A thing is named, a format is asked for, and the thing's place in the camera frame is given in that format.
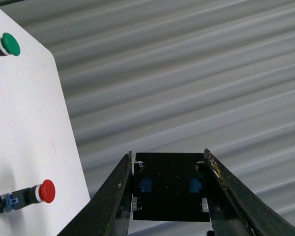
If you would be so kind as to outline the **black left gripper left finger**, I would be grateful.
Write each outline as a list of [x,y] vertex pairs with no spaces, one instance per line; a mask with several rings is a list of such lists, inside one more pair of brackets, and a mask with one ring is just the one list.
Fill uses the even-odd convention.
[[132,203],[132,152],[126,154],[60,236],[126,236]]

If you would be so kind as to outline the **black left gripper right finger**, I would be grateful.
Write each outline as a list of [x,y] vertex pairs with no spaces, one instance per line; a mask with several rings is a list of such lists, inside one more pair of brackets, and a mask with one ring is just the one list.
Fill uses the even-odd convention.
[[204,151],[208,184],[209,236],[295,236],[295,227],[272,210],[225,167]]

